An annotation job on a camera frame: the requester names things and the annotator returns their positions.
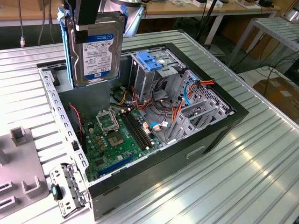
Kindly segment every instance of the ram slot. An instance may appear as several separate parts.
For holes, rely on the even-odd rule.
[[[121,114],[121,118],[125,123],[127,129],[132,134],[133,138],[141,148],[141,150],[145,150],[147,149],[147,147],[151,147],[151,142],[149,141],[145,133],[142,131],[142,129],[139,127],[138,123],[135,121],[131,114]]]

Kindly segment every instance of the green motherboard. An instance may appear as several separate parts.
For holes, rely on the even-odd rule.
[[[137,109],[132,110],[130,115],[139,124],[144,122]],[[116,114],[115,118],[119,125],[119,131],[110,131],[106,135],[103,134],[96,118],[83,124],[87,146],[85,155],[89,162],[86,175],[89,182],[95,181],[102,175],[110,173],[162,147],[161,140],[153,133],[147,136],[153,145],[148,150],[142,150],[125,126],[120,114]],[[111,125],[110,116],[103,116],[101,123],[106,124],[105,126]]]

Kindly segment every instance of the aluminum table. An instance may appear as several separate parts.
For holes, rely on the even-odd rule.
[[[246,52],[249,52],[252,48],[255,47],[258,40],[261,39],[264,33],[275,38],[276,40],[284,44],[285,47],[288,47],[294,51],[299,51],[299,44],[297,43],[297,39],[299,37],[299,24],[293,24],[281,17],[253,19],[251,20],[239,42],[235,46],[235,49],[230,56],[228,67],[235,60],[236,55],[246,41],[253,27],[259,28],[260,32],[256,35],[255,39],[252,41]],[[278,55],[281,55],[283,51],[285,51],[285,48],[283,48]]]
[[[97,223],[292,223],[299,214],[299,127],[185,33],[125,38],[123,49],[174,43],[248,111],[216,149]],[[42,168],[67,162],[36,64],[64,59],[62,44],[0,51],[0,131],[30,128]],[[4,219],[93,223],[88,208],[63,220],[52,195]]]

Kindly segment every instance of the gray holder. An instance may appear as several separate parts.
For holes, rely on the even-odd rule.
[[[48,194],[31,131],[17,127],[0,136],[0,219]]]

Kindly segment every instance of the connector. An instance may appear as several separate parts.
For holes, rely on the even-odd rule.
[[[20,45],[21,45],[21,48],[24,48],[24,46],[25,46],[25,38],[23,36],[21,36]]]

